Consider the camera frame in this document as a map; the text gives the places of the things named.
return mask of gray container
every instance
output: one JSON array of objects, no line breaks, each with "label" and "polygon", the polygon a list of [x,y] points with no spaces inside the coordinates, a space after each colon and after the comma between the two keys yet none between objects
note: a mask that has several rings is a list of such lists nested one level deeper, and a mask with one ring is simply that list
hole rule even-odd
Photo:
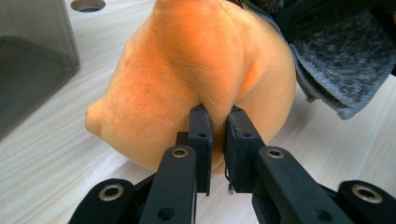
[{"label": "gray container", "polygon": [[0,139],[78,67],[64,0],[0,0]]}]

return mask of orange fabric object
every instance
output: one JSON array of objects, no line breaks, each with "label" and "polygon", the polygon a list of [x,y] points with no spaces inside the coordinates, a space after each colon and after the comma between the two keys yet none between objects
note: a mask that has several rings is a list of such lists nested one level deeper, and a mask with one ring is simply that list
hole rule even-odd
[{"label": "orange fabric object", "polygon": [[155,171],[202,104],[214,135],[212,168],[224,171],[226,119],[246,110],[264,142],[282,127],[295,90],[286,42],[267,21],[224,0],[158,0],[128,40],[86,128]]}]

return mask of stuffed animal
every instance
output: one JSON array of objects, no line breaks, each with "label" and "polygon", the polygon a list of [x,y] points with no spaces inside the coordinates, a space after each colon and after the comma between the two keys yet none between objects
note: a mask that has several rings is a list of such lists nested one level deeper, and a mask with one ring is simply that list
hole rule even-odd
[{"label": "stuffed animal", "polygon": [[128,40],[86,128],[136,164],[157,170],[189,112],[204,105],[214,137],[212,169],[224,172],[226,119],[247,112],[264,142],[293,102],[290,49],[267,21],[225,0],[157,0]]}]

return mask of white table surface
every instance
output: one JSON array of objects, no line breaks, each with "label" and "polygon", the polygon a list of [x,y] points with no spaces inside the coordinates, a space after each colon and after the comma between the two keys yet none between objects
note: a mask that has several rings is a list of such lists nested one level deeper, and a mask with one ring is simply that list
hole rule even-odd
[{"label": "white table surface", "polygon": [[[0,141],[0,223],[66,223],[97,183],[151,175],[84,128],[84,113],[105,91],[127,38],[153,0],[107,0],[93,13],[67,10],[81,68],[28,119]],[[396,78],[389,77],[357,116],[340,120],[297,89],[290,116],[267,145],[289,150],[319,183],[373,183],[396,196]],[[199,194],[197,223],[257,223],[249,194],[229,195],[223,175]]]}]

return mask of black plastic part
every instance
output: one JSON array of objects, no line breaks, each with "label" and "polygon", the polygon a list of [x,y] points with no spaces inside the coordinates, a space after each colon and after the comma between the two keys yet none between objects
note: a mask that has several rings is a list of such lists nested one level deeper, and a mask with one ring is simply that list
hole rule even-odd
[{"label": "black plastic part", "polygon": [[[111,200],[111,196],[120,197]],[[71,217],[70,224],[79,223],[125,223],[134,219],[136,201],[134,185],[123,179],[108,179],[97,184],[85,196]]]},{"label": "black plastic part", "polygon": [[189,132],[178,132],[175,146],[188,146],[189,145]]},{"label": "black plastic part", "polygon": [[337,201],[355,223],[396,223],[396,200],[372,184],[345,181],[338,189]]},{"label": "black plastic part", "polygon": [[227,137],[224,149],[226,177],[230,190],[237,193],[251,193],[254,175],[253,159],[257,151],[265,146],[262,138],[248,118],[246,112],[234,106],[227,123]]},{"label": "black plastic part", "polygon": [[258,154],[257,170],[282,223],[352,223],[287,150],[263,147]]},{"label": "black plastic part", "polygon": [[134,186],[134,191],[135,191],[135,213],[134,213],[134,219],[131,221],[128,221],[128,223],[138,223],[142,213],[143,209],[145,208],[145,204],[147,201],[147,198],[149,196],[149,191],[151,190],[152,182],[154,181],[155,174],[147,177],[146,179],[140,181],[138,184]]},{"label": "black plastic part", "polygon": [[190,129],[188,146],[197,156],[197,192],[209,196],[210,174],[212,167],[213,136],[210,118],[203,105],[190,110]]},{"label": "black plastic part", "polygon": [[195,162],[192,147],[170,147],[163,153],[139,223],[195,222]]},{"label": "black plastic part", "polygon": [[256,217],[261,224],[279,224],[281,216],[277,208],[269,203],[267,200],[263,200],[256,194],[252,194],[251,203],[253,205]]}]

